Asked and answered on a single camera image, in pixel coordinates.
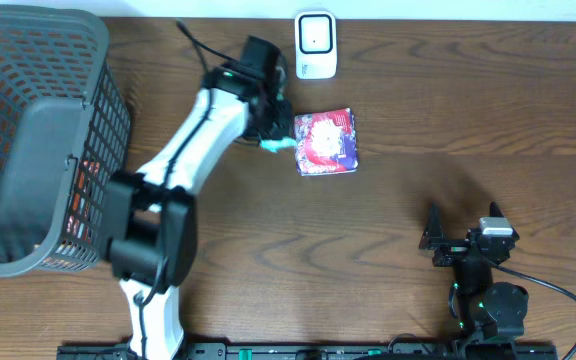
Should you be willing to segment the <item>red purple snack packet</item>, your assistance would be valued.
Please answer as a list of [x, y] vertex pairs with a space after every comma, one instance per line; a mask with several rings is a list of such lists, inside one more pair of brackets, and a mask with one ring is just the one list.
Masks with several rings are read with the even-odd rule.
[[295, 160], [302, 176], [355, 172], [359, 165], [354, 114], [350, 108], [298, 115]]

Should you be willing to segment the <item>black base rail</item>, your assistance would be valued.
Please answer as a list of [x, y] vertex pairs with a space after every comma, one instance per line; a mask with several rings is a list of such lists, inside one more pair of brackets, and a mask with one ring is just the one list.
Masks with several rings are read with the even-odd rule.
[[552, 345], [472, 345], [464, 354], [447, 344], [406, 339], [393, 345], [227, 345], [188, 343], [175, 355], [181, 360], [354, 360], [354, 359], [517, 359], [553, 360]]

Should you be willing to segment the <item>mint green snack packet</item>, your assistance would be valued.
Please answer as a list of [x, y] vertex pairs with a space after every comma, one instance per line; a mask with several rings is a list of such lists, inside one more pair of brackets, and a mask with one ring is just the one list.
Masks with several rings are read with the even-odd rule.
[[277, 153], [284, 149], [294, 148], [297, 145], [295, 139], [283, 137], [279, 140], [264, 139], [259, 142], [259, 147], [271, 153]]

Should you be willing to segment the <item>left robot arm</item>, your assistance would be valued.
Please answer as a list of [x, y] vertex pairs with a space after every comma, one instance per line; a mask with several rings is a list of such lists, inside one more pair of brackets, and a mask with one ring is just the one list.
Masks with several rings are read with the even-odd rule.
[[292, 147], [281, 50], [249, 37], [239, 58], [206, 69], [188, 117], [136, 172], [115, 172], [105, 191], [98, 252], [130, 306], [136, 359], [172, 359], [184, 341], [179, 287], [198, 247], [196, 198], [237, 140], [270, 152]]

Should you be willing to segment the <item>grey plastic shopping basket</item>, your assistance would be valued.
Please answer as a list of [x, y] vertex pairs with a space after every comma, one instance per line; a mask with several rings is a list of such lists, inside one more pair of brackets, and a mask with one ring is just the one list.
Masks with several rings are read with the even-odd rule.
[[108, 45], [89, 12], [0, 5], [0, 277], [98, 262], [131, 130]]

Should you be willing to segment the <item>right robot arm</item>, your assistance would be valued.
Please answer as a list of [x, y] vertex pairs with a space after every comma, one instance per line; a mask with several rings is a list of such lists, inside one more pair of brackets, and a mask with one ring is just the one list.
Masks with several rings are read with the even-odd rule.
[[452, 344], [457, 357], [517, 357], [514, 341], [524, 334], [529, 296], [521, 286], [495, 282], [492, 269], [510, 258], [518, 240], [518, 233], [496, 203], [491, 203], [489, 214], [460, 239], [444, 235], [439, 207], [430, 206], [419, 248], [433, 252], [435, 267], [453, 270], [448, 304], [463, 332]]

